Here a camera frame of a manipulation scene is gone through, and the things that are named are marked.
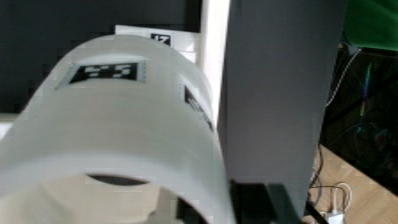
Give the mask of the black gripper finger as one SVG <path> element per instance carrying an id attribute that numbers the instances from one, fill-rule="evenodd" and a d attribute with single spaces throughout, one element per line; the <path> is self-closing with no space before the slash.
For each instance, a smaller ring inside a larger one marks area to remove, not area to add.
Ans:
<path id="1" fill-rule="evenodd" d="M 282 184 L 229 184 L 236 224 L 300 224 Z"/>

